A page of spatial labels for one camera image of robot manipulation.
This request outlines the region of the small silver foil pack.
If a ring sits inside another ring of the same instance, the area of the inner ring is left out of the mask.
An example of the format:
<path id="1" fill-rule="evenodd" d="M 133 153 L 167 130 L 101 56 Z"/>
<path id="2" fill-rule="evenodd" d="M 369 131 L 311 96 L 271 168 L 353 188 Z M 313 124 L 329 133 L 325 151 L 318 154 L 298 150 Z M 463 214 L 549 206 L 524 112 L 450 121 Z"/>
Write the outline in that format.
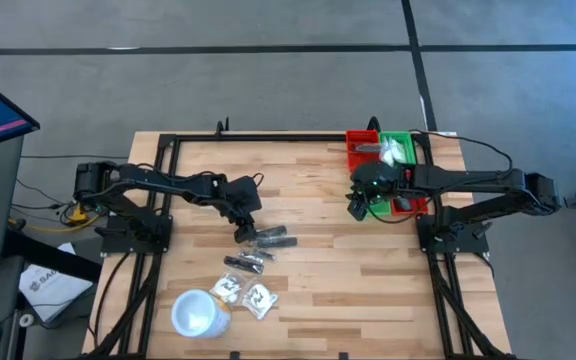
<path id="1" fill-rule="evenodd" d="M 252 251 L 240 251 L 238 254 L 239 257 L 248 259 L 250 261 L 254 261 L 256 263 L 262 264 L 264 261 L 269 260 L 275 262 L 277 260 L 277 256 L 262 250 L 252 250 Z"/>

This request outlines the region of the black aluminium frame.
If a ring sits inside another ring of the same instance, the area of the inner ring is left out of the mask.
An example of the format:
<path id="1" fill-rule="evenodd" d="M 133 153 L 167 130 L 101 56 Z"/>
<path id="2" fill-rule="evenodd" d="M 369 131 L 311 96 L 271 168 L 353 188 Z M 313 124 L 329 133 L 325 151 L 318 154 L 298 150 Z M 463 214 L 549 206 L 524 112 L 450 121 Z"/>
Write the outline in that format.
<path id="1" fill-rule="evenodd" d="M 265 318 L 238 306 L 222 336 L 186 338 L 172 325 L 173 303 L 187 290 L 214 285 L 224 257 L 237 252 L 234 229 L 213 209 L 155 199 L 174 221 L 156 293 L 119 345 L 103 350 L 91 336 L 85 352 L 101 360 L 225 359 L 233 351 L 241 360 L 338 359 L 340 352 L 350 359 L 442 359 L 460 350 L 454 313 L 435 303 L 414 221 L 360 222 L 348 214 L 343 133 L 139 132 L 130 159 L 161 160 L 180 175 L 262 174 L 257 226 L 284 225 L 298 245 L 265 267 L 261 282 L 279 296 Z"/>

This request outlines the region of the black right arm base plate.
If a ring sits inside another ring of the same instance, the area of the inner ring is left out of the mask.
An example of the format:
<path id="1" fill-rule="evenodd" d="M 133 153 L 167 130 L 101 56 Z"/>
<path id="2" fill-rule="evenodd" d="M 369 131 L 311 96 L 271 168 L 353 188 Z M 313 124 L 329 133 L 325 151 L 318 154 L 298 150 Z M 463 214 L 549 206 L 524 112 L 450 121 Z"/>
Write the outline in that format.
<path id="1" fill-rule="evenodd" d="M 456 222 L 438 228 L 434 220 L 431 215 L 420 215 L 416 219 L 419 247 L 423 252 L 483 254 L 489 251 L 485 235 L 488 224 Z"/>

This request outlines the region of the white printed paper booklet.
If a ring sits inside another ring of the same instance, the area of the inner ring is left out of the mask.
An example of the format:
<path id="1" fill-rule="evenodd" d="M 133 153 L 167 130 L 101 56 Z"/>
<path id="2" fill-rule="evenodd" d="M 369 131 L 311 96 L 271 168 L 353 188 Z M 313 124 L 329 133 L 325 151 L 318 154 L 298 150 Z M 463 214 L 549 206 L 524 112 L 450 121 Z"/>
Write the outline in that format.
<path id="1" fill-rule="evenodd" d="M 20 276 L 19 290 L 39 318 L 50 322 L 92 285 L 91 281 L 31 264 Z"/>

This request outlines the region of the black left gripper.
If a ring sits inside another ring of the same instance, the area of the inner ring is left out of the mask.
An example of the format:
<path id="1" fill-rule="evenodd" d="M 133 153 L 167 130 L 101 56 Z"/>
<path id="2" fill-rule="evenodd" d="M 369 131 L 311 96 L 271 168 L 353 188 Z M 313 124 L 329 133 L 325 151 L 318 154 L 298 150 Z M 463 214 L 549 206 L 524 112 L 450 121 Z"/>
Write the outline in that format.
<path id="1" fill-rule="evenodd" d="M 237 243 L 255 239 L 257 230 L 252 225 L 251 213 L 262 209 L 261 199 L 254 179 L 243 176 L 225 184 L 226 200 L 230 206 L 227 217 L 239 227 L 234 233 Z"/>

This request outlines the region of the red plastic basket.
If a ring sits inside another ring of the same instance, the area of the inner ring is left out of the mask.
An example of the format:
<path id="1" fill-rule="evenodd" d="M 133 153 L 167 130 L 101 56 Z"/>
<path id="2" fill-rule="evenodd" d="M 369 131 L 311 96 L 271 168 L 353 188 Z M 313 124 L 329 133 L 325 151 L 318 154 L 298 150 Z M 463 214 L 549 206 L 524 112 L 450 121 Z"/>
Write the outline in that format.
<path id="1" fill-rule="evenodd" d="M 379 135 L 376 131 L 347 130 L 345 137 L 347 163 L 350 172 L 353 172 L 359 165 L 379 159 L 379 153 L 361 153 L 354 150 L 354 147 L 359 144 L 379 144 Z"/>
<path id="2" fill-rule="evenodd" d="M 393 215 L 404 215 L 413 213 L 425 213 L 427 205 L 425 204 L 427 191 L 423 190 L 416 180 L 421 180 L 424 171 L 427 169 L 426 165 L 405 165 L 399 167 L 387 167 L 389 176 L 393 184 L 391 185 L 390 193 L 388 195 L 389 201 L 392 205 Z M 411 211 L 403 211 L 397 207 L 395 199 L 397 197 L 404 197 L 410 201 L 412 206 Z"/>

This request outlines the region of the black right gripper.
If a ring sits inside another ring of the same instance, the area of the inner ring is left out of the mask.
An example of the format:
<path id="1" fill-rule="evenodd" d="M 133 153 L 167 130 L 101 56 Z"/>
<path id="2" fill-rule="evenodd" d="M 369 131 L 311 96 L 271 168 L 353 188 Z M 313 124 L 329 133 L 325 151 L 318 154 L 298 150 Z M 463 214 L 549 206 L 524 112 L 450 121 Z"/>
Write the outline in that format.
<path id="1" fill-rule="evenodd" d="M 347 211 L 357 221 L 363 221 L 368 213 L 368 199 L 384 198 L 389 200 L 393 181 L 382 161 L 371 161 L 359 165 L 351 174 L 351 193 Z"/>

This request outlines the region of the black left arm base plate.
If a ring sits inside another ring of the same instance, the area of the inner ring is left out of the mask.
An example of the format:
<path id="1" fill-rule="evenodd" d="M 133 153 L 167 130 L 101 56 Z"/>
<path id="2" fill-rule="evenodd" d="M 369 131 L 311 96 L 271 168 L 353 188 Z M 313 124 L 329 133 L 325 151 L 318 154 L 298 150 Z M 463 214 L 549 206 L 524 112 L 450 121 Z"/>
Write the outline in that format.
<path id="1" fill-rule="evenodd" d="M 136 220 L 111 216 L 105 227 L 96 227 L 102 237 L 101 252 L 105 254 L 161 254 L 168 251 L 173 221 L 170 216 L 155 217 L 153 228 L 136 225 Z"/>

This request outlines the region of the white plastic cup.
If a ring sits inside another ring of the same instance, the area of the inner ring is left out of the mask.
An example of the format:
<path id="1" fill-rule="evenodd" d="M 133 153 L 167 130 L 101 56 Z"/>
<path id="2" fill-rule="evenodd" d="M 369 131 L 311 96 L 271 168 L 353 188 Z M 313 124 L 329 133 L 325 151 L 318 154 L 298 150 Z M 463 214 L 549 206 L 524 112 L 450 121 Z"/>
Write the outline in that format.
<path id="1" fill-rule="evenodd" d="M 227 304 L 199 289 L 182 293 L 171 310 L 174 329 L 187 338 L 219 337 L 228 330 L 231 320 Z"/>

